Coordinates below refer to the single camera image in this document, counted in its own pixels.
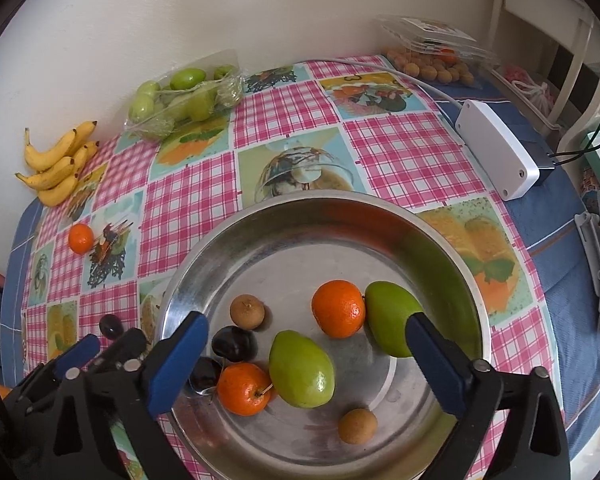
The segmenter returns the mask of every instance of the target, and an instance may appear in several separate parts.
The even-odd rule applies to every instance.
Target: metal bowl
[[[274,336],[293,329],[330,355],[336,389],[319,408],[294,408],[278,397],[249,417],[228,413],[217,399],[181,394],[171,421],[216,477],[407,480],[444,442],[454,419],[442,413],[413,358],[384,354],[366,326],[338,340],[320,330],[311,298],[334,279],[362,291],[376,280],[398,283],[470,358],[490,358],[487,313],[469,269],[417,216],[353,192],[316,190],[265,200],[196,244],[168,287],[157,336],[170,336],[191,310],[207,316],[214,334],[232,324],[231,300],[253,294],[269,309],[256,332],[255,362],[266,369]],[[207,351],[211,355],[210,345]],[[337,422],[361,406],[375,413],[378,432],[364,446],[344,444]]]

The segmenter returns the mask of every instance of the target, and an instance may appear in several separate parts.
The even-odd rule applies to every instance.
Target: screw
[[[125,363],[125,371],[127,372],[135,372],[140,367],[140,361],[138,359],[129,359]]]
[[[74,380],[78,375],[80,375],[80,368],[69,368],[66,373],[64,374],[65,378],[69,379],[70,381]]]
[[[488,372],[491,370],[491,365],[484,359],[476,359],[474,362],[474,370],[477,372]]]
[[[549,376],[549,372],[546,371],[546,368],[543,366],[537,366],[534,368],[534,373],[542,378],[542,379],[546,379]]]

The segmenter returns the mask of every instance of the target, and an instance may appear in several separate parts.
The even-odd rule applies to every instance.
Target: power strip
[[[538,165],[489,105],[467,100],[456,131],[503,200],[523,196],[540,176]]]

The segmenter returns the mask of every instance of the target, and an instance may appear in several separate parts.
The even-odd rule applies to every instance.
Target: green fruit
[[[214,70],[214,79],[222,79],[224,76],[226,76],[229,72],[232,72],[233,70],[235,70],[235,66],[233,65],[217,66]]]
[[[129,119],[133,123],[141,123],[154,114],[154,100],[147,94],[138,94],[131,101],[129,107]]]
[[[136,95],[146,94],[151,99],[155,99],[155,93],[160,89],[160,85],[155,81],[145,81],[142,83],[138,90],[136,90]]]
[[[187,110],[187,102],[191,95],[179,95],[174,97],[171,103],[164,110],[164,114],[167,117],[172,118],[175,122],[179,123],[189,117],[189,111]]]
[[[206,121],[214,113],[216,107],[216,88],[196,90],[187,100],[187,112],[194,122]]]
[[[413,295],[391,282],[373,282],[365,290],[366,320],[380,348],[393,357],[411,357],[404,338],[407,318],[422,307]]]
[[[333,396],[331,359],[311,339],[294,330],[283,330],[273,340],[269,375],[280,397],[296,408],[316,408]]]
[[[184,68],[171,76],[171,89],[189,90],[206,79],[206,73],[199,68]]]

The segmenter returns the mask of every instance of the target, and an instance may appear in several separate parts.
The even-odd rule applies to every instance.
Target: banana
[[[96,129],[96,124],[98,124],[98,121],[84,121],[82,124],[75,127],[75,139],[69,148],[69,153],[73,155],[80,149],[84,144],[84,141],[87,140]]]
[[[78,151],[74,153],[75,159],[75,173],[80,173],[84,165],[89,160],[89,147],[86,144],[83,144]]]
[[[53,186],[57,186],[69,174],[74,173],[75,160],[70,156],[64,156],[58,160],[51,168],[42,173],[36,173],[33,176],[25,176],[21,173],[16,173],[16,176],[23,181],[31,189],[36,191],[43,191],[45,189],[51,189]]]
[[[29,129],[24,129],[24,160],[32,170],[45,171],[51,168],[58,160],[63,158],[74,143],[76,130],[65,133],[56,145],[46,152],[39,152],[29,142]]]
[[[100,141],[99,140],[87,140],[87,142],[84,143],[84,145],[87,147],[87,150],[89,150],[89,158],[93,157],[93,155],[95,155],[96,153],[98,153],[98,147],[100,145]]]
[[[71,195],[77,185],[78,174],[74,173],[69,175],[57,186],[44,191],[39,191],[38,198],[40,199],[40,202],[47,207],[55,207],[64,202],[64,200]]]

